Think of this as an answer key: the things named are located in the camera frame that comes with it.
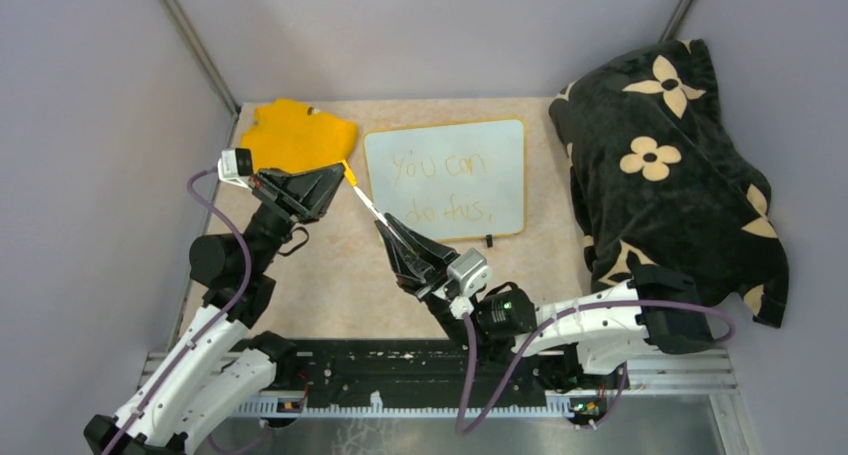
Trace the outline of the yellow marker cap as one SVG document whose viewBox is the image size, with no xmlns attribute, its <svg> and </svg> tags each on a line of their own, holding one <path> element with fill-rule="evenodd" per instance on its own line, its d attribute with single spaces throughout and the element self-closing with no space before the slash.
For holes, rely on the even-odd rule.
<svg viewBox="0 0 848 455">
<path fill-rule="evenodd" d="M 356 178 L 356 176 L 355 176 L 355 174 L 354 174 L 354 172 L 353 172 L 352 168 L 351 168 L 351 167 L 350 167 L 350 165 L 348 164 L 348 162 L 347 162 L 346 160 L 342 160 L 342 161 L 341 161 L 341 164 L 343 165 L 343 168 L 344 168 L 344 177 L 345 177 L 345 179 L 347 180 L 347 182 L 348 182 L 348 183 L 349 183 L 352 187 L 357 187 L 357 186 L 358 186 L 357 178 Z"/>
</svg>

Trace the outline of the yellow framed whiteboard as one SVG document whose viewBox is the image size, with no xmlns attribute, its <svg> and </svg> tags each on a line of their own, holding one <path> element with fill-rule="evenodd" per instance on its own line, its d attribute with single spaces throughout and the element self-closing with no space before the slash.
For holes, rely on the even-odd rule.
<svg viewBox="0 0 848 455">
<path fill-rule="evenodd" d="M 436 240 L 518 234 L 526 224 L 526 141 L 516 118 L 368 133 L 371 199 Z"/>
</svg>

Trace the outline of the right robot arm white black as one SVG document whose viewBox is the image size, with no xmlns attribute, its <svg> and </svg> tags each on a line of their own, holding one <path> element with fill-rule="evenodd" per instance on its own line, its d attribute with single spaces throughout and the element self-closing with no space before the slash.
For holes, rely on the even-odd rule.
<svg viewBox="0 0 848 455">
<path fill-rule="evenodd" d="M 475 249 L 459 253 L 391 214 L 375 225 L 398 287 L 427 307 L 450 340 L 482 358 L 515 362 L 561 349 L 567 381 L 588 387 L 631 358 L 716 344 L 695 283 L 681 273 L 644 265 L 602 291 L 537 305 L 514 282 L 490 288 L 492 269 Z"/>
</svg>

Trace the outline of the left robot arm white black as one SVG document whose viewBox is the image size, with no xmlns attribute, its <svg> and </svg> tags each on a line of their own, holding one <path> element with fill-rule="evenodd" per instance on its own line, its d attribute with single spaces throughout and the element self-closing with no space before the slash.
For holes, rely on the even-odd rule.
<svg viewBox="0 0 848 455">
<path fill-rule="evenodd" d="M 112 415 L 95 415 L 84 438 L 95 454 L 193 454 L 257 392 L 292 386 L 300 374 L 293 342 L 266 331 L 248 340 L 221 375 L 222 357 L 267 309 L 275 281 L 266 270 L 296 231 L 327 212 L 349 168 L 338 162 L 287 173 L 261 169 L 246 179 L 259 205 L 244 230 L 227 227 L 194 240 L 190 277 L 206 287 L 202 304 L 153 375 Z"/>
</svg>

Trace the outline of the yellow folded cloth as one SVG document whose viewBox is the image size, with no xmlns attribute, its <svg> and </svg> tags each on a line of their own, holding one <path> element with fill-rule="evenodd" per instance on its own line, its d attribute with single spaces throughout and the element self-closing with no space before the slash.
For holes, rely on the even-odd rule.
<svg viewBox="0 0 848 455">
<path fill-rule="evenodd" d="M 357 125 L 295 100 L 278 99 L 254 112 L 239 146 L 253 168 L 300 173 L 348 159 L 358 140 Z"/>
</svg>

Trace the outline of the black floral blanket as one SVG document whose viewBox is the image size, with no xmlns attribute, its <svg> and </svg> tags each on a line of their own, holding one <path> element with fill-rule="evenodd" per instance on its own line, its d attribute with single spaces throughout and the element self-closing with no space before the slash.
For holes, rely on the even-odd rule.
<svg viewBox="0 0 848 455">
<path fill-rule="evenodd" d="M 735 294 L 754 322 L 782 326 L 789 264 L 771 185 L 724 128 L 703 40 L 618 56 L 565 86 L 548 113 L 594 290 L 656 265 L 691 277 L 706 306 Z"/>
</svg>

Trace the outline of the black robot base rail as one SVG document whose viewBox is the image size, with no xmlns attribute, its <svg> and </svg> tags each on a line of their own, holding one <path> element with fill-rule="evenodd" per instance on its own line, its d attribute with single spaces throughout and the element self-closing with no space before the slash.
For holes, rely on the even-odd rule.
<svg viewBox="0 0 848 455">
<path fill-rule="evenodd" d="M 292 374 L 243 402 L 238 417 L 275 427 L 306 418 L 453 418 L 464 389 L 468 358 L 447 340 L 300 339 Z M 468 401 L 472 421 L 496 395 L 489 417 L 553 416 L 578 425 L 609 413 L 629 381 L 579 373 L 574 350 L 520 361 L 512 374 L 502 362 L 481 362 Z"/>
</svg>

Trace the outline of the left corner metal post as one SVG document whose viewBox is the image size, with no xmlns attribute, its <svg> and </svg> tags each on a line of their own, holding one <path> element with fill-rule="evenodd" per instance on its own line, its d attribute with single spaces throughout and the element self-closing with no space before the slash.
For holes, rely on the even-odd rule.
<svg viewBox="0 0 848 455">
<path fill-rule="evenodd" d="M 240 114 L 241 106 L 225 82 L 180 0 L 158 0 L 158 2 L 213 93 L 226 110 L 232 116 L 237 117 Z"/>
</svg>

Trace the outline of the corner metal post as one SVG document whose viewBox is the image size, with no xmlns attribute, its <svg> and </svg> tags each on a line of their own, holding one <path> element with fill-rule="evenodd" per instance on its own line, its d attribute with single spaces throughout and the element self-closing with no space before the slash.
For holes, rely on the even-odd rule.
<svg viewBox="0 0 848 455">
<path fill-rule="evenodd" d="M 660 34 L 660 43 L 675 39 L 679 35 L 683 25 L 685 24 L 686 18 L 696 1 L 697 0 L 678 0 L 669 20 Z"/>
<path fill-rule="evenodd" d="M 158 2 L 213 93 L 226 110 L 232 116 L 237 117 L 240 114 L 241 106 L 225 82 L 180 0 L 158 0 Z"/>
</svg>

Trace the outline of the right corner metal post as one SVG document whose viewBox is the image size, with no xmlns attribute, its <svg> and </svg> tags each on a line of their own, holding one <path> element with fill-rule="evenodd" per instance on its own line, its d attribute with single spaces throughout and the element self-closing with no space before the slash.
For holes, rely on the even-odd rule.
<svg viewBox="0 0 848 455">
<path fill-rule="evenodd" d="M 683 25 L 685 24 L 686 18 L 696 1 L 697 0 L 678 0 L 669 20 L 660 34 L 660 43 L 675 39 L 679 35 Z"/>
</svg>

